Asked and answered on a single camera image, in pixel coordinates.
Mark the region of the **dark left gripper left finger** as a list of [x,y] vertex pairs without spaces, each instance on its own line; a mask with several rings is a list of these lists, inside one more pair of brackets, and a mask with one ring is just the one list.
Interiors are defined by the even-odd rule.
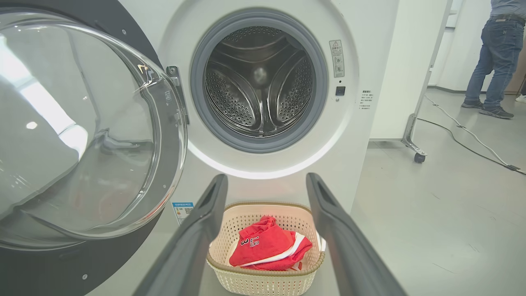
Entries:
[[197,296],[210,243],[217,238],[228,191],[215,176],[147,272],[134,296]]

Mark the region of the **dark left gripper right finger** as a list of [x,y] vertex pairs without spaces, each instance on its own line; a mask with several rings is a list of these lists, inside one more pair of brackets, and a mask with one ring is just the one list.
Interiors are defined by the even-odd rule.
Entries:
[[306,187],[316,229],[330,250],[340,295],[406,296],[406,291],[321,176],[308,173]]

